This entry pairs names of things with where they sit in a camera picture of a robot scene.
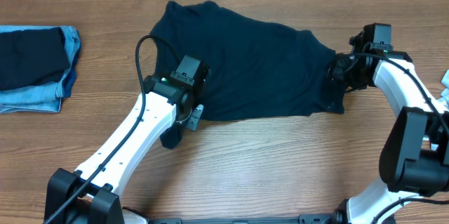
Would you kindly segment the dark navy t-shirt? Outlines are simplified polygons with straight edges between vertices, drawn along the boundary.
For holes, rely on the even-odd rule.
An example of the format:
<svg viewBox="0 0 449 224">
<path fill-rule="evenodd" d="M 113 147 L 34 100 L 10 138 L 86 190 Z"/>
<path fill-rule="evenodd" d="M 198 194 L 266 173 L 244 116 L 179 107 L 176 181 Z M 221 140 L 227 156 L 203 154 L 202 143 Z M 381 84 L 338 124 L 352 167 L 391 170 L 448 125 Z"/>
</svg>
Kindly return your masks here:
<svg viewBox="0 0 449 224">
<path fill-rule="evenodd" d="M 345 85 L 326 76 L 335 52 L 308 30 L 247 18 L 212 1 L 170 1 L 151 33 L 157 73 L 174 71 L 185 55 L 209 67 L 196 100 L 205 120 L 344 112 Z"/>
</svg>

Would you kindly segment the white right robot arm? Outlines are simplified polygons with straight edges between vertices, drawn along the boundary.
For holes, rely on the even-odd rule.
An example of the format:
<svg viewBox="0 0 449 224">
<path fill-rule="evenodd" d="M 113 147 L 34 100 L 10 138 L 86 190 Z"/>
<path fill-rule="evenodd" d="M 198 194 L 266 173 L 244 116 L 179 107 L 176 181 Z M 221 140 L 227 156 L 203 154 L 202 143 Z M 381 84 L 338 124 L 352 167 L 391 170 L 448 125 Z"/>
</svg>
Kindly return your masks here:
<svg viewBox="0 0 449 224">
<path fill-rule="evenodd" d="M 432 199 L 448 191 L 448 108 L 425 88 L 411 57 L 394 50 L 391 25 L 366 25 L 349 44 L 351 52 L 337 54 L 329 65 L 328 78 L 348 92 L 380 89 L 396 121 L 380 154 L 378 178 L 344 200 L 327 223 L 393 223 L 394 213 L 411 202 L 448 204 Z"/>
</svg>

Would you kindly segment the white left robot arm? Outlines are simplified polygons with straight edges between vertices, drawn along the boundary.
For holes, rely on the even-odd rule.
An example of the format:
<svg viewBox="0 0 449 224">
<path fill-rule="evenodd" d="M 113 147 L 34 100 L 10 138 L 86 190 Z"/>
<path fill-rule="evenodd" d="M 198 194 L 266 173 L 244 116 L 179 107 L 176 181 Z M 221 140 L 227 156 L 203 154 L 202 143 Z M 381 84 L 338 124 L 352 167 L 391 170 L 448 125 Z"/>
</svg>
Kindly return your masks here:
<svg viewBox="0 0 449 224">
<path fill-rule="evenodd" d="M 125 187 L 150 147 L 166 131 L 196 129 L 208 67 L 186 55 L 166 76 L 142 80 L 143 92 L 117 130 L 75 171 L 58 169 L 48 182 L 45 223 L 148 223 L 122 207 Z"/>
</svg>

